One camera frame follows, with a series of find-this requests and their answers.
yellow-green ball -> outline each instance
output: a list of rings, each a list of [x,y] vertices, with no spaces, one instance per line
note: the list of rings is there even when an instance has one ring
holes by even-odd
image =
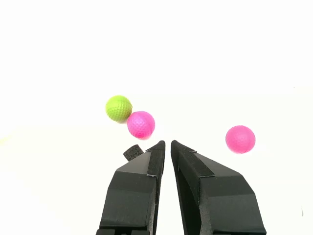
[[[113,121],[125,121],[132,114],[132,110],[132,104],[122,95],[111,97],[106,104],[106,113]]]

pink ball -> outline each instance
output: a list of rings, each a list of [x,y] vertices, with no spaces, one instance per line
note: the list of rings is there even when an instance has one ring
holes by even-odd
[[[155,130],[155,120],[145,111],[134,112],[127,120],[129,132],[138,139],[147,139]]]
[[[226,144],[235,153],[246,153],[255,145],[255,135],[246,126],[234,126],[226,134]]]

